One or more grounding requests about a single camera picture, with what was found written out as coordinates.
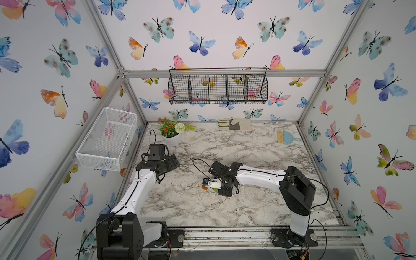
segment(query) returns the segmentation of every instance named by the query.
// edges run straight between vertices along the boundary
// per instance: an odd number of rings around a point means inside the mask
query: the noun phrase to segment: white marble surface
[[[195,132],[186,132],[177,147],[169,147],[181,164],[166,174],[161,184],[155,184],[140,213],[141,221],[164,220],[168,226],[248,226],[289,225],[290,211],[281,194],[256,186],[239,186],[240,193],[231,198],[218,195],[212,189],[201,188],[205,176],[192,164],[200,158],[209,165],[219,161],[224,165],[233,162],[264,169],[297,167],[308,178],[319,180],[302,142],[291,145],[277,142],[277,131],[286,130],[300,138],[294,123],[252,123],[252,131],[219,131],[216,123],[199,123]],[[150,124],[140,154],[149,148],[149,132],[156,131],[156,143],[163,143],[158,124]],[[207,175],[208,167],[195,161]],[[313,205],[325,202],[323,187],[317,187]],[[338,225],[328,202],[312,210],[311,220],[323,225]]]

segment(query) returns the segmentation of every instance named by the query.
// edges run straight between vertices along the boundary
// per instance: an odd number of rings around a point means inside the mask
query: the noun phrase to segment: brush
[[[295,138],[288,131],[277,131],[277,142],[280,144],[291,144],[293,141],[302,142],[300,138]]]

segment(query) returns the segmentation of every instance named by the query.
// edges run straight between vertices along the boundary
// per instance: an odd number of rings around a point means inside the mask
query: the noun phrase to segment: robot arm
[[[280,192],[291,211],[289,239],[299,245],[305,242],[316,187],[296,167],[275,171],[251,168],[241,163],[227,167],[216,161],[209,172],[217,178],[213,181],[204,179],[205,186],[217,188],[218,194],[223,196],[231,197],[233,186],[237,188],[247,184]]]

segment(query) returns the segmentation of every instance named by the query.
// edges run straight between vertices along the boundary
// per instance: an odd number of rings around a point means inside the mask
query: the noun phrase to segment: white mesh basket
[[[136,129],[137,114],[103,108],[75,153],[80,164],[120,171]]]

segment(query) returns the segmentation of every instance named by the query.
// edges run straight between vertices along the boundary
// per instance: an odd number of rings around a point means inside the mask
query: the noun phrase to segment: blue butterfly
[[[232,103],[232,102],[228,103],[228,101],[223,97],[220,97],[220,99],[221,99],[221,102],[222,102],[222,104],[220,104],[220,107],[228,107],[229,110],[234,109],[233,106],[235,104],[237,104],[237,103]]]
[[[111,10],[111,15],[114,15],[121,21],[126,18],[126,16],[120,11],[123,6],[127,3],[127,0],[99,0],[103,5],[99,5],[101,13],[107,15]]]
[[[173,24],[172,17],[165,18],[160,23],[157,17],[156,17],[156,20],[154,20],[153,18],[152,20],[155,21],[157,26],[152,22],[145,22],[143,24],[143,27],[149,31],[150,37],[153,40],[155,40],[155,42],[160,41],[160,35],[162,35],[162,38],[163,38],[163,35],[165,35],[167,38],[173,39],[175,30],[172,27],[170,27],[170,25]]]
[[[208,119],[208,117],[203,117],[203,116],[201,116],[201,115],[198,115],[198,118],[199,118],[199,120],[201,120],[202,122],[205,122],[205,121],[209,121],[209,122],[215,121],[215,119]]]
[[[192,52],[200,51],[202,56],[208,55],[208,50],[206,48],[211,48],[215,44],[215,40],[209,40],[209,41],[202,41],[204,38],[199,39],[198,36],[195,35],[195,33],[189,31],[189,37],[191,38],[190,41],[193,42],[193,45],[189,47],[189,49]]]
[[[272,120],[272,121],[286,121],[287,118],[280,118],[280,117],[275,117],[274,115],[270,115],[270,120]]]
[[[389,67],[387,68],[386,72],[384,72],[384,79],[376,79],[374,80],[374,88],[381,89],[379,93],[379,100],[386,101],[389,98],[389,92],[394,97],[402,97],[407,95],[409,91],[404,88],[393,84],[396,81],[401,79],[397,79],[398,76],[393,79],[394,77],[394,63],[390,63]]]
[[[228,14],[231,10],[231,14],[235,12],[237,20],[244,18],[244,9],[247,5],[251,4],[253,0],[226,0],[228,4],[222,6],[223,14]]]
[[[78,58],[75,56],[75,52],[69,49],[69,41],[67,39],[62,39],[59,44],[59,52],[55,49],[55,46],[52,45],[53,50],[58,56],[49,55],[44,59],[45,65],[55,68],[56,72],[62,76],[69,78],[71,73],[69,72],[68,67],[78,64]]]
[[[413,16],[410,21],[409,24],[406,25],[406,27],[404,28],[405,30],[405,34],[411,33],[412,31],[416,30],[416,16]]]
[[[322,7],[324,7],[324,5],[325,5],[324,0],[299,0],[298,7],[299,7],[300,10],[302,10],[308,4],[309,5],[312,4],[312,10],[313,10],[313,12],[316,12],[318,10],[321,10]]]
[[[89,231],[88,229],[84,229],[84,231],[82,232],[82,238],[81,241],[84,242],[82,248],[80,249],[81,251],[81,256],[80,259],[81,260],[88,260],[89,259],[89,255],[91,253],[91,248],[92,245],[94,244],[94,240],[95,240],[95,235],[94,234],[90,234],[87,238]]]
[[[290,17],[282,18],[278,20],[276,23],[275,19],[276,17],[273,20],[272,18],[270,18],[270,21],[272,21],[272,25],[270,25],[270,23],[268,22],[260,22],[257,24],[257,27],[261,30],[260,38],[262,38],[263,42],[266,42],[269,39],[270,35],[273,38],[274,34],[276,38],[280,39],[285,34],[286,27],[284,25],[289,23]]]
[[[111,195],[110,202],[107,201],[107,207],[100,212],[101,214],[110,214],[116,204],[116,194],[113,192]]]
[[[10,41],[9,41],[10,37],[3,37],[0,38],[0,66],[2,66],[3,68],[10,70],[11,72],[19,72],[19,69],[22,67],[19,65],[19,63],[17,61],[15,61],[14,59],[9,59],[9,58],[5,58],[6,56],[9,56],[10,53],[8,53],[7,51],[9,50],[10,47]]]
[[[199,10],[199,8],[201,7],[201,4],[199,3],[198,0],[173,0],[173,2],[175,3],[175,8],[177,8],[178,10],[181,10],[183,7],[183,4],[188,3],[189,8],[191,9],[191,11],[193,13],[195,13],[196,11]]]
[[[347,165],[345,165],[344,163],[341,164],[341,169],[344,171],[344,174],[345,174],[344,181],[347,185],[349,184],[350,180],[352,180],[356,185],[361,186],[360,183],[358,182],[358,179],[354,175],[355,171],[351,171],[352,169],[351,156],[348,158]]]
[[[16,119],[12,126],[7,130],[3,138],[0,138],[0,168],[11,163],[10,154],[15,152],[18,155],[27,153],[29,150],[28,142],[16,142],[23,137],[23,124]]]
[[[365,220],[362,219],[362,217],[364,216],[361,215],[361,213],[362,211],[360,211],[360,213],[358,214],[357,205],[355,204],[355,202],[351,201],[351,207],[347,210],[347,216],[350,219],[354,219],[354,223],[357,223],[357,232],[360,235],[366,235],[367,231],[370,235],[374,235],[374,232],[371,229],[371,227],[368,225],[367,222],[365,222]]]
[[[156,106],[160,104],[160,102],[147,101],[142,98],[139,98],[139,99],[143,102],[143,104],[141,105],[143,108],[149,108],[149,109],[151,108],[153,110],[157,110]]]
[[[252,117],[255,117],[255,118],[261,117],[261,111],[263,111],[262,108],[261,109],[257,109],[257,110],[252,109],[251,111],[243,111],[243,113],[245,114],[245,117],[247,119],[250,119]]]
[[[381,50],[382,50],[381,47],[387,46],[389,42],[391,41],[390,36],[381,36],[377,38],[379,34],[380,32],[377,33],[377,30],[376,30],[374,39],[371,41],[371,39],[373,38],[373,35],[370,32],[364,33],[363,42],[360,44],[360,48],[358,48],[359,50],[358,56],[362,56],[364,53],[365,54],[370,53],[369,54],[370,60],[374,60],[375,58],[377,58],[377,56],[381,53]]]
[[[188,112],[187,109],[182,109],[181,111],[177,109],[175,111],[169,111],[169,114],[171,114],[174,119],[178,120],[180,117],[188,118],[189,115],[187,112]]]
[[[94,65],[97,68],[101,67],[101,62],[104,64],[104,66],[108,65],[108,59],[104,57],[107,55],[104,47],[102,47],[101,50],[98,50],[98,47],[95,47],[94,49],[93,47],[85,46],[85,48],[91,54],[92,57],[95,57]]]
[[[319,150],[318,155],[315,154],[316,161],[318,162],[319,166],[322,170],[327,171],[327,168],[324,165],[324,158],[322,157],[322,149]]]
[[[111,152],[108,151],[107,157],[110,157],[110,154],[111,154]],[[106,161],[104,163],[100,163],[98,165],[98,167],[100,167],[100,168],[113,168],[113,166],[114,166],[113,164],[114,164],[113,161]],[[103,169],[94,169],[94,170],[101,171],[101,176],[103,176],[103,177],[105,177],[107,175],[107,170],[103,170]]]
[[[302,103],[297,104],[297,107],[302,108],[302,107],[305,107],[305,106],[308,104],[308,101],[307,101],[307,100],[306,100],[306,98],[304,98],[304,97],[300,97],[300,101],[301,101]]]
[[[299,38],[297,39],[300,44],[293,47],[294,52],[302,51],[302,55],[306,56],[309,53],[311,53],[311,50],[309,48],[315,48],[316,46],[319,46],[324,40],[317,40],[317,41],[311,41],[311,39],[314,36],[310,37],[309,39],[306,36],[306,34],[303,31],[299,32]]]
[[[358,5],[360,4],[360,2],[361,2],[361,0],[353,0],[353,4],[349,4],[349,5],[346,5],[345,7],[344,7],[344,11],[343,11],[343,13],[344,14],[349,14],[349,13],[351,13],[351,15],[355,12],[355,10],[357,9],[357,7],[358,7]]]

